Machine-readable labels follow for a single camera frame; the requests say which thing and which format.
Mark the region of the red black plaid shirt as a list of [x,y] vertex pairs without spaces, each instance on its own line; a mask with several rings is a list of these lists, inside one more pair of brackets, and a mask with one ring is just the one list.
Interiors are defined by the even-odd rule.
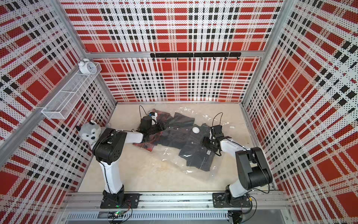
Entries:
[[[170,113],[167,112],[159,111],[156,109],[152,109],[151,112],[156,112],[158,114],[157,122],[162,122],[165,125],[172,118]],[[141,118],[140,125],[137,130],[138,132],[143,134],[143,140],[141,143],[133,143],[133,145],[152,152],[154,147],[157,145],[156,141],[158,140],[158,137],[161,132],[156,134],[147,133],[148,129],[152,126],[152,120],[148,116],[148,114]]]

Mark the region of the grey pinstripe garment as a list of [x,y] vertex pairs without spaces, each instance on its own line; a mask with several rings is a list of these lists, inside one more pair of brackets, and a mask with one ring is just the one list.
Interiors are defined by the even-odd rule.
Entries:
[[216,154],[203,147],[202,140],[204,136],[209,136],[210,127],[206,123],[201,126],[194,125],[194,127],[198,127],[200,132],[195,134],[192,128],[190,129],[189,137],[184,147],[180,150],[179,157],[186,160],[187,167],[195,167],[209,172]]

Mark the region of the clear vacuum bag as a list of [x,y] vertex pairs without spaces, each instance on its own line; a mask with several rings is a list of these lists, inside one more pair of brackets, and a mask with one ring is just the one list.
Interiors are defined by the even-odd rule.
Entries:
[[144,139],[136,146],[152,152],[186,175],[210,180],[222,162],[222,153],[213,136],[214,126],[229,125],[222,117],[222,112],[210,116],[188,107],[168,112],[154,108],[143,117],[152,119],[152,127],[139,125]]

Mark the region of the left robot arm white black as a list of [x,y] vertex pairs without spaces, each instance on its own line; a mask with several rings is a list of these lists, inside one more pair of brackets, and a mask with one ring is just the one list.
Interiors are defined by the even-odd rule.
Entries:
[[140,121],[139,129],[135,131],[115,130],[106,128],[93,146],[92,151],[96,161],[101,165],[105,180],[103,200],[116,205],[125,202],[125,188],[120,179],[117,163],[125,144],[141,144],[151,135],[165,130],[165,124],[157,121],[156,116],[147,115]]

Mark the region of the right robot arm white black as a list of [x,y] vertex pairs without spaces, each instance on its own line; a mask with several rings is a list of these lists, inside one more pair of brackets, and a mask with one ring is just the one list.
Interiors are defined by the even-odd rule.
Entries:
[[225,198],[231,204],[248,196],[252,190],[272,184],[273,176],[259,147],[247,148],[225,136],[222,126],[210,128],[209,137],[204,137],[203,146],[217,155],[226,153],[236,159],[238,180],[227,186]]

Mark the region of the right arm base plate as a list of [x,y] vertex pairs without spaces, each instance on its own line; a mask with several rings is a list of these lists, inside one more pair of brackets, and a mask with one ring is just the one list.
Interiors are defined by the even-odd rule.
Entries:
[[232,197],[230,193],[219,192],[212,194],[214,208],[250,208],[251,200],[248,194],[241,197]]

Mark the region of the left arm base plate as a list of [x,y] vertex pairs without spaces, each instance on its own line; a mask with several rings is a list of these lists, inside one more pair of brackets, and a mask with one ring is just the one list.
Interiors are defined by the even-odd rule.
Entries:
[[137,209],[141,194],[118,193],[117,195],[107,194],[103,196],[101,209]]

